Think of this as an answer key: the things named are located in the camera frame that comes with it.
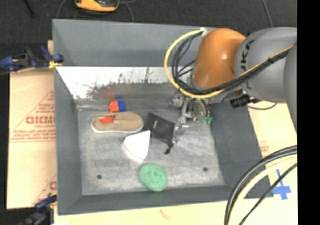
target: red object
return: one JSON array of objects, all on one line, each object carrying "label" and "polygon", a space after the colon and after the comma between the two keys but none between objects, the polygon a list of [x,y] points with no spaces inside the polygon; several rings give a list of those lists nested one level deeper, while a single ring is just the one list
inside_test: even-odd
[{"label": "red object", "polygon": [[109,111],[111,113],[114,113],[114,112],[118,112],[119,111],[119,105],[118,105],[118,102],[115,100],[115,101],[111,101],[110,104],[109,104]]},{"label": "red object", "polygon": [[114,115],[101,116],[101,117],[99,117],[99,122],[100,122],[101,124],[112,123],[114,120],[115,120],[115,116],[114,116]]}]

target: white object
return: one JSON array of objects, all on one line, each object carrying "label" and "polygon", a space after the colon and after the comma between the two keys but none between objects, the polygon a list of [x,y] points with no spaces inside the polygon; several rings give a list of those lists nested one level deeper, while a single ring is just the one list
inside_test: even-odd
[{"label": "white object", "polygon": [[142,162],[148,155],[150,130],[125,137],[122,150],[128,158]]}]

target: blue clamp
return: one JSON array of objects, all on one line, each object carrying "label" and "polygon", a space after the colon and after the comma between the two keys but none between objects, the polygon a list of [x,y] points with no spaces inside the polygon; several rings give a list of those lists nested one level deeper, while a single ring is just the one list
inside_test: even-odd
[{"label": "blue clamp", "polygon": [[46,68],[49,67],[50,61],[57,64],[64,62],[64,57],[61,54],[51,55],[49,51],[42,45],[39,48],[39,53],[32,52],[30,47],[25,47],[18,55],[7,56],[0,60],[1,68],[16,72],[27,68]]},{"label": "blue clamp", "polygon": [[50,217],[50,213],[52,215],[52,209],[50,208],[50,204],[57,201],[57,195],[52,195],[47,197],[46,199],[35,204],[34,208],[36,212],[29,215],[23,221],[19,222],[17,225],[39,225],[41,224],[47,217]]}]

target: yellow cable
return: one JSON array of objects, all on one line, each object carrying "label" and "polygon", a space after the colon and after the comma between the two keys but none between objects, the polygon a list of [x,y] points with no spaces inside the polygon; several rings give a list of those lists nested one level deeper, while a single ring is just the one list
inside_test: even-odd
[{"label": "yellow cable", "polygon": [[272,165],[270,165],[269,167],[267,167],[265,170],[261,171],[257,176],[255,176],[240,192],[240,194],[237,196],[237,198],[235,199],[233,208],[230,210],[230,218],[229,218],[229,222],[228,224],[232,225],[232,224],[239,224],[239,223],[234,223],[234,210],[237,209],[238,206],[240,206],[240,202],[242,202],[244,200],[244,198],[246,197],[246,195],[248,194],[248,192],[266,175],[270,174],[271,172],[279,169],[280,167],[283,166],[287,166],[290,164],[294,164],[297,162],[297,155],[291,156],[291,157],[287,157],[284,160],[281,160],[277,163],[274,163]]},{"label": "yellow cable", "polygon": [[[190,93],[190,92],[182,89],[182,88],[175,82],[175,80],[171,77],[171,75],[170,75],[170,73],[169,73],[169,70],[168,70],[168,59],[169,59],[169,56],[170,56],[173,48],[174,48],[180,41],[182,41],[182,40],[184,40],[184,39],[186,39],[187,37],[190,37],[190,36],[192,36],[192,35],[195,35],[195,34],[198,34],[198,33],[200,33],[200,32],[203,32],[203,31],[205,31],[205,29],[194,30],[194,31],[188,32],[188,33],[180,36],[179,38],[177,38],[177,39],[172,43],[172,45],[169,46],[169,48],[168,48],[168,50],[166,51],[165,56],[164,56],[164,71],[165,71],[165,74],[166,74],[167,78],[168,78],[169,81],[171,82],[171,84],[173,84],[173,86],[174,86],[175,88],[177,88],[177,89],[178,89],[181,93],[183,93],[184,95],[186,95],[186,96],[188,96],[188,97],[191,97],[191,98],[196,98],[196,99],[207,99],[207,98],[211,98],[211,97],[213,97],[213,96],[216,96],[216,95],[222,93],[222,92],[225,91],[225,90],[223,89],[223,90],[213,91],[213,92],[207,93],[207,94],[194,94],[194,93]],[[293,46],[293,44],[290,45],[290,46],[288,46],[288,47],[286,47],[286,48],[284,48],[283,50],[281,50],[281,51],[273,54],[273,55],[272,55],[271,57],[269,57],[268,59],[273,58],[273,57],[275,57],[275,56],[277,56],[277,55],[279,55],[279,54],[281,54],[281,53],[289,50],[292,46]],[[239,77],[244,76],[245,74],[247,74],[247,73],[249,73],[249,72],[251,72],[251,71],[254,70],[257,66],[261,65],[262,63],[264,63],[264,62],[267,61],[268,59],[265,59],[265,60],[262,61],[261,63],[259,63],[259,64],[255,65],[255,66],[251,67],[251,68],[248,69],[246,72],[244,72],[244,73],[240,74],[239,76],[237,76],[236,79],[239,78]]]}]

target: clamp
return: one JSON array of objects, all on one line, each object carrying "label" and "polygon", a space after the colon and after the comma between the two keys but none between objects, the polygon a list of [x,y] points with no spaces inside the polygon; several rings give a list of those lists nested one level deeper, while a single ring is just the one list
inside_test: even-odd
[{"label": "clamp", "polygon": [[34,53],[27,46],[20,54],[2,58],[0,60],[0,67],[10,72],[16,72],[27,68],[48,68],[64,62],[63,55],[59,53],[51,55],[43,45],[40,46],[39,52]]}]

